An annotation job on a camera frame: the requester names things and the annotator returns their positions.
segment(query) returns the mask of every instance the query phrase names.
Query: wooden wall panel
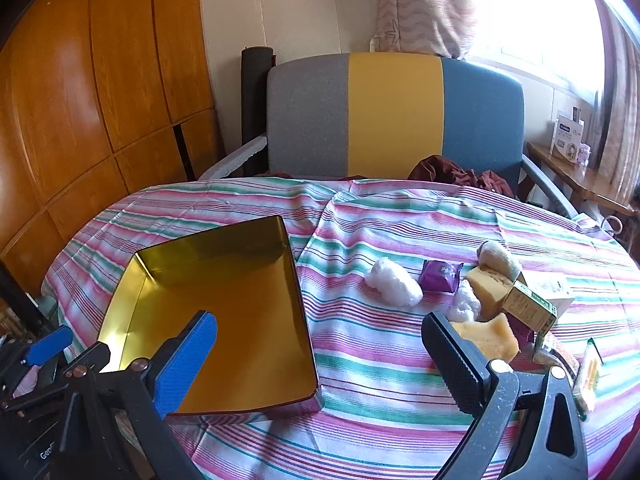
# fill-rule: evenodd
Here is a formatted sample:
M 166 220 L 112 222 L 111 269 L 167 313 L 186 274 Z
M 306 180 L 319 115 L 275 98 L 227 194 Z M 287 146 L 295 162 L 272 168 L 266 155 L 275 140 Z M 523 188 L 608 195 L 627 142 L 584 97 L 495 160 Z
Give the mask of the wooden wall panel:
M 204 110 L 181 123 L 180 127 L 193 173 L 200 178 L 224 156 L 216 111 L 213 108 Z
M 20 286 L 39 296 L 44 275 L 64 246 L 51 217 L 43 211 L 1 256 Z
M 49 214 L 62 237 L 71 240 L 91 218 L 128 193 L 115 158 L 108 158 L 50 204 Z
M 43 202 L 110 153 L 89 46 L 88 0 L 35 0 L 12 34 L 14 105 Z
M 162 82 L 176 122 L 213 106 L 200 0 L 154 0 L 154 10 Z
M 14 118 L 11 42 L 0 51 L 0 249 L 39 209 Z
M 98 95 L 119 150 L 169 125 L 151 0 L 90 0 L 90 13 Z
M 148 186 L 187 180 L 172 128 L 135 143 L 116 158 L 131 193 Z

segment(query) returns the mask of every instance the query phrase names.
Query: gold metal tray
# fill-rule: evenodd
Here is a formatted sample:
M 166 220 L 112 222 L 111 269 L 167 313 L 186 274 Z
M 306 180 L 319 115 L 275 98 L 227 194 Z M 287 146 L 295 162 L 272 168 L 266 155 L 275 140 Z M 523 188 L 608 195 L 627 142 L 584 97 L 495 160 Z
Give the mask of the gold metal tray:
M 198 310 L 218 339 L 175 415 L 209 422 L 277 418 L 322 406 L 289 238 L 279 216 L 177 238 L 135 253 L 98 339 L 119 370 L 151 357 Z

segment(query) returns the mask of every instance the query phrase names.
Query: blue fabric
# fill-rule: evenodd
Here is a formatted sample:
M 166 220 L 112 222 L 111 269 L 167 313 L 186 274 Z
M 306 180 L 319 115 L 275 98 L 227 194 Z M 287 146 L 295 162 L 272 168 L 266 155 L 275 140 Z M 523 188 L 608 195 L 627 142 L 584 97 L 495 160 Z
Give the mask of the blue fabric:
M 442 58 L 442 155 L 464 169 L 493 170 L 513 192 L 524 143 L 524 96 L 514 78 L 466 61 Z

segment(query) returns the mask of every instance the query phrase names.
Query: sponge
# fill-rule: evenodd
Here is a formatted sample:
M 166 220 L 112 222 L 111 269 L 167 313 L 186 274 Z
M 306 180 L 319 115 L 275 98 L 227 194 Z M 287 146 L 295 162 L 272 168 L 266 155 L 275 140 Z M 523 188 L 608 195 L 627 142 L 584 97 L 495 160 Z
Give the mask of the sponge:
M 500 312 L 502 300 L 511 290 L 511 280 L 489 267 L 471 269 L 465 278 L 482 305 L 479 319 L 487 321 L 495 317 Z
M 504 313 L 498 314 L 486 323 L 465 321 L 464 323 L 451 323 L 451 326 L 462 339 L 467 339 L 475 344 L 482 355 L 489 360 L 502 359 L 509 363 L 520 351 L 518 340 L 513 335 Z

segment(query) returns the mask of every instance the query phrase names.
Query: blue gripper pad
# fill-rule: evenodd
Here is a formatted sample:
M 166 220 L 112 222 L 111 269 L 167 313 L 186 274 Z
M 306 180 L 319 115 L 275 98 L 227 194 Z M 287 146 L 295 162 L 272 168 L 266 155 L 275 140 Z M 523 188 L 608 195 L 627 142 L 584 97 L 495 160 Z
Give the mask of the blue gripper pad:
M 176 411 L 216 342 L 218 325 L 209 312 L 198 320 L 156 377 L 154 406 L 165 418 Z
M 441 312 L 427 314 L 421 332 L 422 344 L 460 411 L 481 415 L 490 384 L 487 358 L 471 341 L 462 339 Z
M 71 329 L 68 326 L 61 326 L 35 343 L 31 343 L 24 360 L 29 366 L 42 366 L 58 352 L 62 352 L 71 345 L 73 340 L 74 333 Z

